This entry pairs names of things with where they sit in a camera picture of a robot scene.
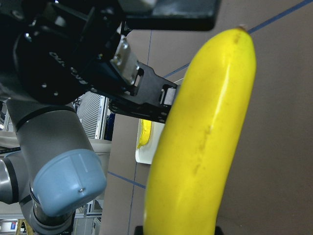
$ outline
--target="banana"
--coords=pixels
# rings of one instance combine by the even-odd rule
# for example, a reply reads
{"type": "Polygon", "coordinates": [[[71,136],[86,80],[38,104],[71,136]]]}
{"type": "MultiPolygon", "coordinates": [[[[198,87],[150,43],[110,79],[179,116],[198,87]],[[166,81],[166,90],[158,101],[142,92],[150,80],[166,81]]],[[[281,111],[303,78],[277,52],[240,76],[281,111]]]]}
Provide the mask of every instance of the banana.
{"type": "Polygon", "coordinates": [[[152,122],[149,120],[141,119],[141,133],[137,148],[141,148],[149,142],[152,122]]]}
{"type": "Polygon", "coordinates": [[[147,183],[145,235],[213,235],[256,72],[252,38],[224,31],[196,54],[147,183]]]}

